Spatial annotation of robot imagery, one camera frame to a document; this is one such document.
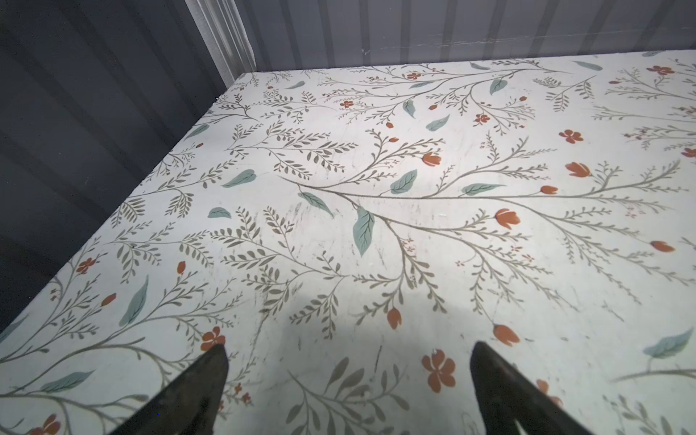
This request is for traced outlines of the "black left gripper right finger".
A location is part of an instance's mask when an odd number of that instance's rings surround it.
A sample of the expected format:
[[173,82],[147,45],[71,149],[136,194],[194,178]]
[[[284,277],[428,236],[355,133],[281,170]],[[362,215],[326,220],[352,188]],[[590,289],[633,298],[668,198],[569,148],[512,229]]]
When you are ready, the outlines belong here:
[[488,344],[474,345],[469,369],[487,434],[591,434]]

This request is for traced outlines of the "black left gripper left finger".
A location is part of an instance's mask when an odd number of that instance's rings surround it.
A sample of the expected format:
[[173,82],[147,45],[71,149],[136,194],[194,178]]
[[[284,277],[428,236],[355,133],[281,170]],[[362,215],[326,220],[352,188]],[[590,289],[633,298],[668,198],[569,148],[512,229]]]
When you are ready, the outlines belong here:
[[225,346],[215,344],[115,434],[211,434],[228,377]]

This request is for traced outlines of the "aluminium corner frame post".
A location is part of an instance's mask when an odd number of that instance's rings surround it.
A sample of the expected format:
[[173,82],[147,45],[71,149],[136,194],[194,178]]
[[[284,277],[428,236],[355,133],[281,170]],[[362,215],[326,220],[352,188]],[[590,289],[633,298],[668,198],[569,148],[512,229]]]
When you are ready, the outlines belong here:
[[233,0],[186,0],[194,22],[225,86],[257,70],[242,16]]

